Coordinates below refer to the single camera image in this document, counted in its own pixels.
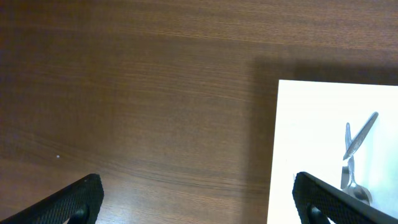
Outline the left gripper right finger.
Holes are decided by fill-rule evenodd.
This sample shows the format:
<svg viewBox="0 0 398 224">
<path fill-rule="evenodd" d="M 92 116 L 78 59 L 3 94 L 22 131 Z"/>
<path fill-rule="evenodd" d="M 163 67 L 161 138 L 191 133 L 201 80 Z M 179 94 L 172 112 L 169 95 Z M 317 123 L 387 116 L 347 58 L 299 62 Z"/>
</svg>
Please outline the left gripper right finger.
<svg viewBox="0 0 398 224">
<path fill-rule="evenodd" d="M 297 173 L 292 195 L 302 224 L 397 224 L 396 218 L 307 172 Z"/>
</svg>

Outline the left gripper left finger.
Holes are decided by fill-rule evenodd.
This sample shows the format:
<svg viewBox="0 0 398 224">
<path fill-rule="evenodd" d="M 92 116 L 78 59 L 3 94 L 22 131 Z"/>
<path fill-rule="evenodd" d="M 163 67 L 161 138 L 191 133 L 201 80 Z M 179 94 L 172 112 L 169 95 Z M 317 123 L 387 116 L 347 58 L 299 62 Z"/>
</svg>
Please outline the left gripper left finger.
<svg viewBox="0 0 398 224">
<path fill-rule="evenodd" d="M 89 174 L 1 223 L 95 223 L 104 190 L 98 174 Z"/>
</svg>

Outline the small teaspoon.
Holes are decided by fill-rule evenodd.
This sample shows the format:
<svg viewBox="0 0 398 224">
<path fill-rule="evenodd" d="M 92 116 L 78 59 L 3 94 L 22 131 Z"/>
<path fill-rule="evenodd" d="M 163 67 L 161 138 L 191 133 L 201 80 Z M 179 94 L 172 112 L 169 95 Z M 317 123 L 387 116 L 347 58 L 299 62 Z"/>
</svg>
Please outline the small teaspoon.
<svg viewBox="0 0 398 224">
<path fill-rule="evenodd" d="M 374 123 L 379 116 L 378 112 L 374 112 L 369 119 L 366 121 L 364 126 L 360 129 L 360 131 L 355 135 L 354 138 L 351 137 L 351 126 L 349 123 L 346 123 L 345 127 L 345 154 L 343 156 L 343 165 L 341 170 L 341 182 L 340 189 L 345 189 L 349 183 L 351 178 L 349 177 L 349 160 L 353 160 L 354 154 L 360 148 L 362 143 L 364 142 L 366 136 L 370 132 Z"/>
<path fill-rule="evenodd" d="M 351 138 L 351 129 L 349 123 L 346 124 L 346 131 L 345 131 L 345 144 L 346 144 L 346 152 L 349 151 L 349 147 L 352 145 L 352 138 Z M 373 198 L 371 196 L 370 191 L 361 185 L 358 185 L 355 181 L 354 177 L 354 156 L 351 156 L 348 159 L 347 169 L 349 180 L 346 184 L 346 187 L 343 189 L 345 193 L 354 197 L 355 199 L 370 205 L 373 202 Z"/>
</svg>

